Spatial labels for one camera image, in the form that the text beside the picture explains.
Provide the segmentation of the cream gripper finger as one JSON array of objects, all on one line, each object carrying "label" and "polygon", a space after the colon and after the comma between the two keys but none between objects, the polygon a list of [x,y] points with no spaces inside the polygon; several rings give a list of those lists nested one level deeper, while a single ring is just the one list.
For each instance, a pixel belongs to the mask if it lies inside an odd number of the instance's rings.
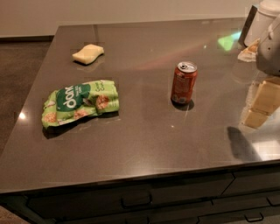
[{"label": "cream gripper finger", "polygon": [[256,90],[242,123],[253,129],[261,127],[280,107],[280,85],[264,80]]},{"label": "cream gripper finger", "polygon": [[244,62],[256,62],[256,55],[259,43],[259,38],[253,41],[247,48],[245,48],[238,54],[237,59]]}]

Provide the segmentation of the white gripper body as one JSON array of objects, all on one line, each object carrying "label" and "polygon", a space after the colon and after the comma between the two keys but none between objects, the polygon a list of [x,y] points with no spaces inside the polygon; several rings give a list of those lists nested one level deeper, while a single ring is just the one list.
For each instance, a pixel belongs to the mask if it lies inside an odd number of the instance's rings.
[{"label": "white gripper body", "polygon": [[266,74],[280,76],[280,15],[273,20],[260,37],[256,66]]}]

